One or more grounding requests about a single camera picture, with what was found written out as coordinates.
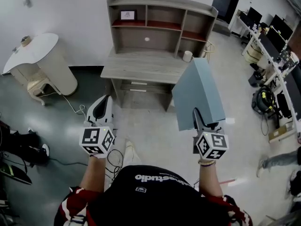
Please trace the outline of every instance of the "picture frame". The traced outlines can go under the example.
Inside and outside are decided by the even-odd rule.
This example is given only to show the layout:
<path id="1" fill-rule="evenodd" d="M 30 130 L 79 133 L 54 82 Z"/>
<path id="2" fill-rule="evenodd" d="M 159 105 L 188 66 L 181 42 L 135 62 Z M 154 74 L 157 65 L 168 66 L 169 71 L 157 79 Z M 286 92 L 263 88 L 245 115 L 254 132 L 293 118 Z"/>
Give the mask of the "picture frame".
<path id="1" fill-rule="evenodd" d="M 119 20 L 121 20 L 121 21 L 137 20 L 137 10 L 121 10 L 121 11 L 119 11 Z"/>

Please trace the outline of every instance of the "white cup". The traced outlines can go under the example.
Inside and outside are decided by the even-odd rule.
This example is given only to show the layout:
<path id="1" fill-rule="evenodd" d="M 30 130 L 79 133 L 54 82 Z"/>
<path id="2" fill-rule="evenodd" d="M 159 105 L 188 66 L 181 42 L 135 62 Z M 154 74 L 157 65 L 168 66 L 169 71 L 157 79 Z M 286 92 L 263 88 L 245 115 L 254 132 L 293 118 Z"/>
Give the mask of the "white cup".
<path id="1" fill-rule="evenodd" d="M 185 61 L 185 62 L 190 62 L 191 60 L 192 60 L 192 53 L 190 52 L 190 51 L 185 51 L 185 53 L 184 53 L 184 56 L 183 56 L 183 60 Z"/>

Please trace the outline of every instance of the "white wall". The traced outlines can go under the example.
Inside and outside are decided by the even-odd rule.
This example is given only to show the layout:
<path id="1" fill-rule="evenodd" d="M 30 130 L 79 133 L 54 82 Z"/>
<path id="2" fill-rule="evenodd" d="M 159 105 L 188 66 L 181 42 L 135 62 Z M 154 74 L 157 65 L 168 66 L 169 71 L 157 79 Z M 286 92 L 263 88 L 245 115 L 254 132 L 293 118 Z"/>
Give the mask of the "white wall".
<path id="1" fill-rule="evenodd" d="M 294 9 L 289 5 L 286 0 L 239 0 L 236 7 L 237 10 L 247 11 L 250 7 L 253 7 L 262 15 L 262 22 L 271 22 L 271 18 L 277 14 L 281 18 L 286 18 L 288 15 L 294 20 L 294 26 L 297 25 L 298 19 Z M 240 32 L 239 24 L 234 24 L 232 27 L 233 32 Z"/>
<path id="2" fill-rule="evenodd" d="M 112 48 L 106 0 L 0 0 L 0 72 L 22 37 L 43 32 L 59 35 L 73 65 L 101 65 Z"/>

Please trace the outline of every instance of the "black t-shirt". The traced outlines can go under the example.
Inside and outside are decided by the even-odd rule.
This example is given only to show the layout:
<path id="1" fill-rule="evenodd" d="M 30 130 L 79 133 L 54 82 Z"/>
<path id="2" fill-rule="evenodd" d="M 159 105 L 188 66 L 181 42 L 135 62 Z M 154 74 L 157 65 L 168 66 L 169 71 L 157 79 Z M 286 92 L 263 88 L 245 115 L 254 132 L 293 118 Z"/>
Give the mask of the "black t-shirt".
<path id="1" fill-rule="evenodd" d="M 88 210 L 96 225 L 111 220 L 222 226 L 230 221 L 225 207 L 210 202 L 179 175 L 153 166 L 123 168 Z"/>

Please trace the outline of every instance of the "red sleeve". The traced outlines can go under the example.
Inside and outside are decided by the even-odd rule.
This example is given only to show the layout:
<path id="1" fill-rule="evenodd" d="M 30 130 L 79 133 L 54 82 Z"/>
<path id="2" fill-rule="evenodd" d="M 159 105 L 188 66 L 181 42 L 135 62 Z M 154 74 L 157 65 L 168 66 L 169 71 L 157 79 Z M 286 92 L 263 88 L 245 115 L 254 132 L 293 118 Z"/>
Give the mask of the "red sleeve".
<path id="1" fill-rule="evenodd" d="M 224 195 L 219 198 L 206 195 L 206 198 L 211 202 L 224 206 L 228 211 L 228 215 L 231 218 L 232 223 L 238 222 L 240 226 L 253 226 L 250 215 L 248 215 L 244 210 L 241 210 L 236 205 L 234 199 L 230 196 Z"/>
<path id="2" fill-rule="evenodd" d="M 99 195 L 100 193 L 88 191 L 80 187 L 70 188 L 69 195 L 64 199 L 57 211 L 54 226 L 65 226 L 71 222 L 96 226 L 87 206 Z"/>

